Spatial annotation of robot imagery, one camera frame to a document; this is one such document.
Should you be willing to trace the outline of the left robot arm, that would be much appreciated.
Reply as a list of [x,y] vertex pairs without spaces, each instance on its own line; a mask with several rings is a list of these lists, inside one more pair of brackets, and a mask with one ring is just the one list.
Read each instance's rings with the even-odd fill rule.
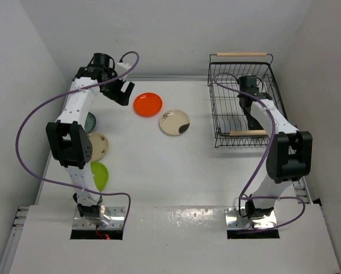
[[74,76],[71,94],[62,113],[46,126],[52,155],[65,168],[75,186],[74,201],[79,215],[97,227],[108,225],[111,215],[96,189],[90,166],[93,147],[84,125],[99,94],[121,106],[128,105],[135,85],[130,82],[125,91],[122,87],[132,67],[123,60],[116,63],[107,54],[95,53],[90,64],[80,67]]

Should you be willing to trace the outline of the cream plate black blotch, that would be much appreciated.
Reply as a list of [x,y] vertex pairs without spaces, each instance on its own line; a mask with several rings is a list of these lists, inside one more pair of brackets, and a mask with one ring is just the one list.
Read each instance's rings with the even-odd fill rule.
[[159,118],[159,127],[168,136],[179,136],[188,130],[190,119],[181,110],[173,109],[164,112]]

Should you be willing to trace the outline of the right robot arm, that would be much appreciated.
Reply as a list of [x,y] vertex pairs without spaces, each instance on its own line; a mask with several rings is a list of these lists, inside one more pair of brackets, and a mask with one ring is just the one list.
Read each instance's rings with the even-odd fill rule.
[[277,109],[271,96],[260,92],[255,75],[238,80],[239,105],[247,118],[249,130],[265,130],[270,142],[262,163],[267,175],[245,203],[245,217],[269,216],[276,200],[292,184],[311,170],[312,135],[299,131]]

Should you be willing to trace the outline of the blue floral plate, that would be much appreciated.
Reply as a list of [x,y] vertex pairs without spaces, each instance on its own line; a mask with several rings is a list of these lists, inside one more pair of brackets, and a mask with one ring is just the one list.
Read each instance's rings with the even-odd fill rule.
[[96,117],[93,113],[89,112],[84,124],[84,131],[86,134],[91,133],[96,127]]

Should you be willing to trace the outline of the orange plate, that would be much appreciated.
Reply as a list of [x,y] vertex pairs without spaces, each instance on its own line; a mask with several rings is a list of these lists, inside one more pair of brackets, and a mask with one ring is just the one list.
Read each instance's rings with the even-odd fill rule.
[[152,92],[146,92],[136,97],[133,102],[135,113],[142,117],[152,117],[160,112],[163,107],[162,98]]

